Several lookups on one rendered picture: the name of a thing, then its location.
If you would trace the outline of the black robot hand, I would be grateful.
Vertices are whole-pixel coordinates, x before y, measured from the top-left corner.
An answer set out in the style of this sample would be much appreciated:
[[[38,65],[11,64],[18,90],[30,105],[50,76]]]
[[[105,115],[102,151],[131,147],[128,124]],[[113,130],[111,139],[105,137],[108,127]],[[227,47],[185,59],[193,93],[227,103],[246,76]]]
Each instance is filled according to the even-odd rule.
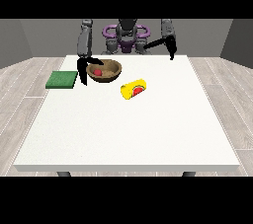
[[[160,44],[164,44],[170,54],[170,59],[173,60],[175,53],[177,51],[177,45],[176,45],[176,40],[173,36],[168,36],[168,37],[163,37],[158,40],[152,41],[148,44],[146,44],[143,48],[148,49],[151,47],[158,46]]]
[[[93,57],[80,57],[77,60],[77,70],[80,76],[81,83],[84,85],[87,85],[86,68],[88,67],[89,63],[103,65],[103,62],[100,59]]]

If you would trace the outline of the green square pad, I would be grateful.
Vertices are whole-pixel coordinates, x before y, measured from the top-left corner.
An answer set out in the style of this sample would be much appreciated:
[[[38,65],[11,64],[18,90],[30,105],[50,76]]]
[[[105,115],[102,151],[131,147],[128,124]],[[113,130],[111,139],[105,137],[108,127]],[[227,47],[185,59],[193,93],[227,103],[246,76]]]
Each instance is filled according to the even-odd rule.
[[[77,78],[76,71],[53,71],[45,87],[47,89],[72,89]]]

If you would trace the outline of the brown wooden bowl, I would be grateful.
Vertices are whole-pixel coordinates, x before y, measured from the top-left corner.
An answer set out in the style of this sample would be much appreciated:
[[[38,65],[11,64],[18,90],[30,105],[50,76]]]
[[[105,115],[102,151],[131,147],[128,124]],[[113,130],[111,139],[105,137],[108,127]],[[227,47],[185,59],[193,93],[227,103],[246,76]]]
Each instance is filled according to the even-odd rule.
[[[87,66],[86,72],[89,77],[99,83],[110,83],[116,80],[122,72],[122,65],[113,59],[102,59],[102,62],[103,65],[89,64]],[[102,71],[101,76],[94,74],[96,69],[100,69]]]

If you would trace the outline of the yellow cup with melon print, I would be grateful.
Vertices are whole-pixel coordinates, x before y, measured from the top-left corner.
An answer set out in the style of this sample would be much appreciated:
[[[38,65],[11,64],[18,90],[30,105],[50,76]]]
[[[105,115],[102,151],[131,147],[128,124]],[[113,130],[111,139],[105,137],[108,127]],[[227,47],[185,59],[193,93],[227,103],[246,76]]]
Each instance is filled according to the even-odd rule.
[[[126,100],[130,100],[146,89],[146,82],[143,79],[135,80],[121,86],[121,94]]]

